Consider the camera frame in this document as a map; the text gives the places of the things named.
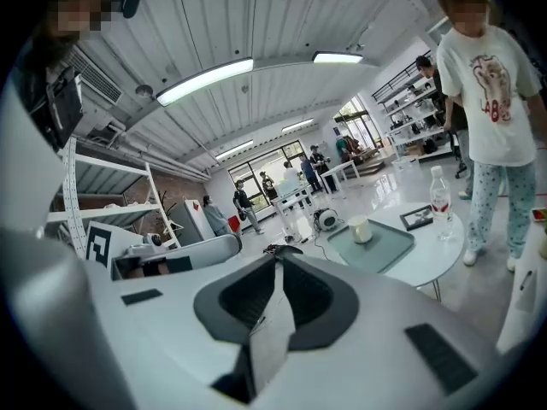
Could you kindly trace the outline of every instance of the white table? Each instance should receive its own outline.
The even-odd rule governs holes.
[[[403,222],[399,216],[426,205],[429,205],[429,203],[403,203],[396,207],[376,211],[370,214],[368,218],[404,231]],[[452,236],[447,241],[438,240],[438,227],[435,222],[410,231],[415,237],[414,247],[385,275],[399,279],[414,287],[433,284],[435,295],[438,301],[441,302],[438,279],[454,266],[462,253],[463,244],[465,243],[463,223],[456,214],[453,214],[453,219]]]
[[[307,193],[306,195],[301,194],[296,199],[291,199],[292,196],[295,196],[297,193],[302,193],[307,188],[311,188],[311,185],[306,184],[302,185],[295,190],[285,193],[283,196],[276,197],[275,199],[272,199],[270,202],[273,204],[273,208],[279,214],[281,218],[281,223],[283,224],[285,234],[287,236],[293,236],[296,239],[296,233],[292,230],[291,225],[289,224],[289,220],[287,219],[287,216],[285,215],[285,209],[299,203],[302,201],[305,201],[305,199],[308,197],[309,201],[311,202],[311,208],[315,210],[314,200],[311,198],[311,194]],[[308,205],[306,202],[303,203],[303,209],[307,213],[307,215],[310,217],[311,214],[308,210]]]
[[[325,183],[325,190],[326,190],[326,193],[328,194],[329,192],[332,194],[332,190],[329,190],[328,188],[328,185],[326,183],[326,177],[327,176],[332,176],[332,178],[334,179],[334,182],[336,183],[336,186],[338,187],[338,190],[340,191],[340,194],[342,195],[343,199],[345,199],[345,193],[344,193],[344,189],[342,188],[342,185],[340,185],[340,180],[338,179],[338,175],[337,173],[338,172],[341,172],[342,173],[342,176],[344,176],[344,181],[347,181],[348,178],[345,176],[345,171],[344,169],[346,167],[353,167],[353,171],[355,172],[356,176],[358,178],[360,178],[361,176],[359,175],[359,172],[357,172],[357,167],[356,167],[356,164],[353,162],[353,160],[351,161],[348,161],[348,162],[344,162],[342,164],[338,164],[336,167],[333,167],[331,168],[329,171],[327,172],[324,172],[321,177],[323,179],[323,182]]]
[[[511,302],[497,339],[497,349],[501,353],[531,338],[534,326],[543,318],[547,300],[547,260],[539,255],[538,248],[544,237],[544,224],[532,222],[515,269]]]

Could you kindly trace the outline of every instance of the white ceiling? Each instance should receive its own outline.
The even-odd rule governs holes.
[[[333,105],[341,107],[378,69],[313,64],[314,52],[346,51],[359,42],[367,62],[381,63],[387,48],[427,18],[429,6],[421,0],[143,0],[135,17],[116,19],[80,47],[123,90],[110,113],[128,133],[204,169],[215,164],[203,156],[206,150],[218,154],[249,135],[268,141],[287,124],[330,118]],[[252,73],[167,108],[135,94],[140,84],[157,94],[246,56],[255,59]]]

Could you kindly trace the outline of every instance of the gray tray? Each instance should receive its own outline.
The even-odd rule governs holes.
[[[368,222],[373,237],[367,243],[356,243],[347,225],[326,240],[350,266],[368,273],[386,272],[414,247],[414,236],[374,220]]]

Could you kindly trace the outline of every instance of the mug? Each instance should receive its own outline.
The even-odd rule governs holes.
[[[348,221],[353,240],[356,243],[366,243],[373,237],[373,230],[370,229],[368,218],[365,215],[357,215]]]

